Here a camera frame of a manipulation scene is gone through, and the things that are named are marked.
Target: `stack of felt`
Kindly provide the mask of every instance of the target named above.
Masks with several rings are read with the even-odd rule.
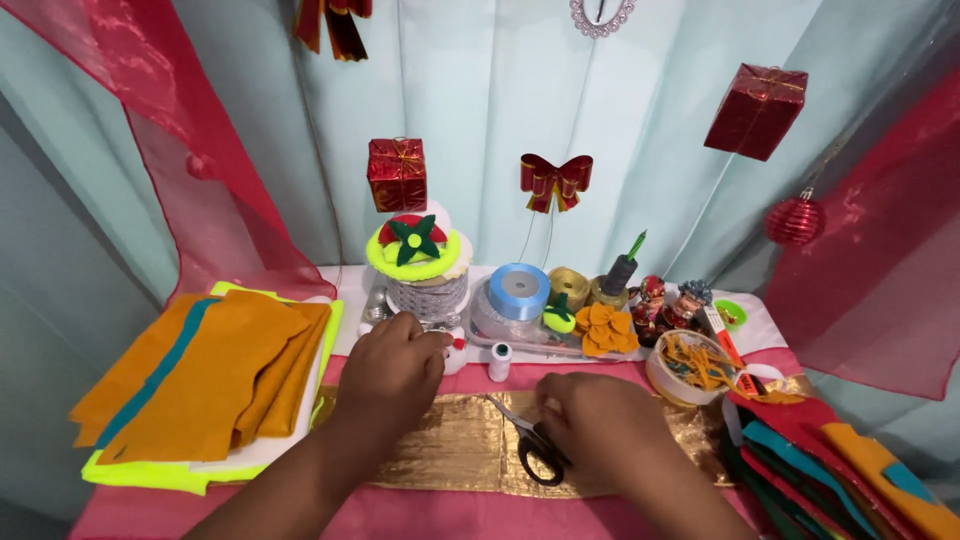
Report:
[[[829,405],[814,398],[765,404],[733,393],[728,399],[736,415],[728,418],[721,455],[782,540],[960,538],[960,519]]]
[[[194,492],[252,478],[190,467],[305,435],[332,311],[246,290],[180,295],[70,412],[75,446],[95,448],[84,477]]]

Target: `scissor blade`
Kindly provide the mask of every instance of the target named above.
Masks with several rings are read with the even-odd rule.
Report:
[[[530,431],[533,430],[534,428],[533,424],[527,422],[526,420],[514,414],[509,408],[507,408],[506,405],[500,403],[494,396],[487,394],[487,399],[493,402],[493,405],[496,406],[497,410],[499,410],[504,416],[506,416],[507,420],[510,420],[514,424],[514,426],[517,426],[518,428],[524,428],[525,430],[530,430]]]

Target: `red bow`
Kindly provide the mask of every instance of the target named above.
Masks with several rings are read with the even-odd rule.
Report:
[[[333,58],[341,61],[361,61],[367,58],[367,49],[353,24],[350,12],[367,18],[373,12],[372,0],[300,0],[294,19],[294,36],[315,53],[320,53],[320,15],[326,17]]]
[[[590,156],[577,156],[560,167],[536,154],[520,156],[520,190],[533,192],[527,208],[549,213],[556,193],[558,209],[561,212],[572,209],[580,202],[577,191],[587,191],[590,186],[592,169],[593,158]]]

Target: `left hand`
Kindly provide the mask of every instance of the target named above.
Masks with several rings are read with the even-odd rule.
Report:
[[[452,342],[406,311],[378,323],[350,351],[326,427],[358,441],[355,457],[370,454],[375,468],[433,404]]]

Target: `white thread spool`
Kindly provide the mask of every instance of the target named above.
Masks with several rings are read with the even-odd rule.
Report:
[[[506,343],[494,343],[490,352],[491,359],[487,375],[493,382],[503,382],[510,375],[510,358],[514,355],[514,350]]]

